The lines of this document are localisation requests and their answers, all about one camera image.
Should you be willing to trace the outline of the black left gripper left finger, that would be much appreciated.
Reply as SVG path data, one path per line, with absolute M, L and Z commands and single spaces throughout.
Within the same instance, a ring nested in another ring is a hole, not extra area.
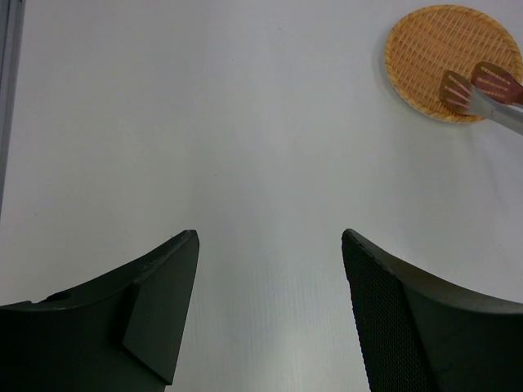
M 4 391 L 163 391 L 174 381 L 199 259 L 185 230 L 43 301 L 1 308 Z

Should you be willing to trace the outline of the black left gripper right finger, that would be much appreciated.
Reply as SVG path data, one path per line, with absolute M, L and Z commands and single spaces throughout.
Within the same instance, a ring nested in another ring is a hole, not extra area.
M 353 229 L 342 257 L 372 391 L 520 391 L 522 305 L 445 281 Z

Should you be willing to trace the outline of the steel tongs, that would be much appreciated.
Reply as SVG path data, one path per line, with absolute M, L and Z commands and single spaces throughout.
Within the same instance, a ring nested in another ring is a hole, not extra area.
M 481 71 L 489 74 L 500 74 L 502 72 L 509 73 L 507 70 L 488 61 L 481 61 L 477 63 L 472 70 L 472 75 Z M 472 88 L 471 96 L 469 101 L 465 103 L 465 107 L 454 106 L 449 102 L 444 101 L 443 98 L 449 99 L 449 93 L 443 91 L 443 86 L 449 85 L 449 82 L 443 82 L 443 79 L 445 78 L 446 74 L 451 73 L 459 74 L 454 71 L 447 70 L 443 74 L 440 82 L 439 99 L 443 106 L 458 114 L 489 119 L 490 121 L 493 121 L 511 131 L 514 131 L 518 135 L 522 133 L 522 107 L 520 108 L 512 105 L 498 103 L 497 101 L 487 97 L 484 93 L 480 92 L 475 87 Z

